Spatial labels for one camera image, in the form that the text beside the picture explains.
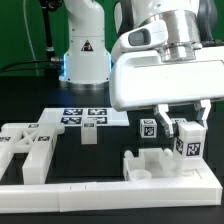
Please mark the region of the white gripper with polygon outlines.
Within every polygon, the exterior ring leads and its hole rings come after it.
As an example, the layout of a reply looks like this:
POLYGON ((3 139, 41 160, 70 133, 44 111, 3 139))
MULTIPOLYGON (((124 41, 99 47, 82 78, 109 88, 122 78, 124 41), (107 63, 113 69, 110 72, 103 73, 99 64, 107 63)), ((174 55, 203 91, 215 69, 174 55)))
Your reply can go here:
POLYGON ((194 104, 197 122, 208 129, 211 101, 224 99, 224 46, 195 52, 192 61, 163 63, 155 50, 126 53, 109 79, 111 106, 118 111, 154 107, 167 138, 174 136, 169 106, 194 104))

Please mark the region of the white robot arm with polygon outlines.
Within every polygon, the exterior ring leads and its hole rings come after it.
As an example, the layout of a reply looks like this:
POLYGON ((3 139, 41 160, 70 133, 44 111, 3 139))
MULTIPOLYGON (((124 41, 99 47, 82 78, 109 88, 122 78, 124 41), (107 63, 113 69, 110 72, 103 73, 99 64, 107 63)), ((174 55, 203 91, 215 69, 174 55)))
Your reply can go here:
POLYGON ((212 38, 214 0, 117 0, 117 40, 104 46, 101 6, 94 0, 64 0, 69 49, 60 82, 84 89, 109 85, 118 111, 152 108, 171 137, 171 106, 192 104, 207 125, 213 101, 224 99, 224 42, 212 38))

